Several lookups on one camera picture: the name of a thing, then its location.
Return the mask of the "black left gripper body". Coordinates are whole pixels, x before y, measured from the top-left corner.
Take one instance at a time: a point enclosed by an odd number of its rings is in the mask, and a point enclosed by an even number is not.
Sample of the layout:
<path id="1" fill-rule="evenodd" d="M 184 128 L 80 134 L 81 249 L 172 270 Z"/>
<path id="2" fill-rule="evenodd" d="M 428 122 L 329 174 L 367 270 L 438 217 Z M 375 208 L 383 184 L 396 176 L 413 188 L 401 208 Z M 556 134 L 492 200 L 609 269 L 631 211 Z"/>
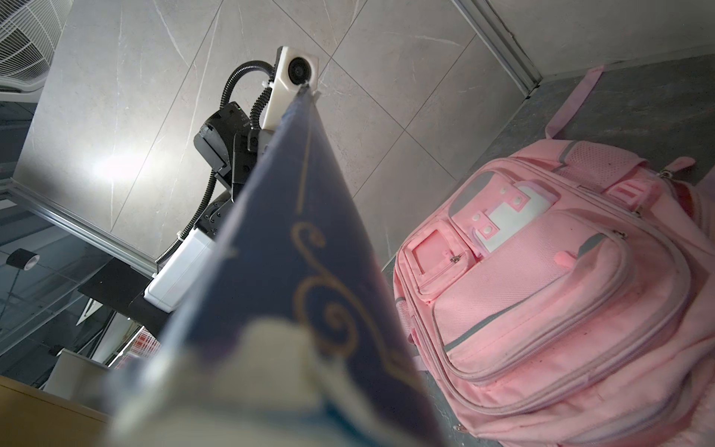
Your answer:
<path id="1" fill-rule="evenodd" d="M 229 102 L 205 121 L 194 145 L 218 183 L 227 190 L 241 190 L 266 152 L 268 132 L 253 129 L 244 110 Z"/>

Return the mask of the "blue Little Prince book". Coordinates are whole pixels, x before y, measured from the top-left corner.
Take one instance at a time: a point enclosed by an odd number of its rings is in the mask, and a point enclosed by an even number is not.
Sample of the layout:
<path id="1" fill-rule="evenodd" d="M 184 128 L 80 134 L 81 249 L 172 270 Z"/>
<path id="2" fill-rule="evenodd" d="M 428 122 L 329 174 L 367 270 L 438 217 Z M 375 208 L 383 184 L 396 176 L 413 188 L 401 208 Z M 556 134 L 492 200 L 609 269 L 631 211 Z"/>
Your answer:
<path id="1" fill-rule="evenodd" d="M 309 88 L 198 273 L 104 445 L 443 445 Z"/>

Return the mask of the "pink student backpack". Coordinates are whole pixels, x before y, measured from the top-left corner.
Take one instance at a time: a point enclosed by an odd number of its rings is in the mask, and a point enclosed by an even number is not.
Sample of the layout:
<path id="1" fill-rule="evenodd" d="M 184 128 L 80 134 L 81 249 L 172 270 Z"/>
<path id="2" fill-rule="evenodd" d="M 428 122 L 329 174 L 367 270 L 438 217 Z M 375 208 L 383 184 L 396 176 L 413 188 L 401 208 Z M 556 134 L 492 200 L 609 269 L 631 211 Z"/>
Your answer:
<path id="1" fill-rule="evenodd" d="M 714 443 L 714 178 L 545 138 L 476 171 L 398 250 L 396 307 L 457 429 L 505 446 Z"/>

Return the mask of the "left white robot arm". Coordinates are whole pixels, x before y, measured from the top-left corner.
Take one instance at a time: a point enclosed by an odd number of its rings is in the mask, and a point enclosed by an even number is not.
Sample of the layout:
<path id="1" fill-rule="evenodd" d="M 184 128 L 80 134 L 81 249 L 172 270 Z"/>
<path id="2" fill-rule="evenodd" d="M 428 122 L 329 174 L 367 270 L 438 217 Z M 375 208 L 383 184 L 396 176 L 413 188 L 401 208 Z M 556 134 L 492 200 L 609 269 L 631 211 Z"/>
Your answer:
<path id="1" fill-rule="evenodd" d="M 212 170 L 209 185 L 225 192 L 216 196 L 207 190 L 178 241 L 158 259 L 158 273 L 143 298 L 166 313 L 178 308 L 209 261 L 219 229 L 257 164 L 258 131 L 244 110 L 229 102 L 206 120 L 194 145 Z"/>

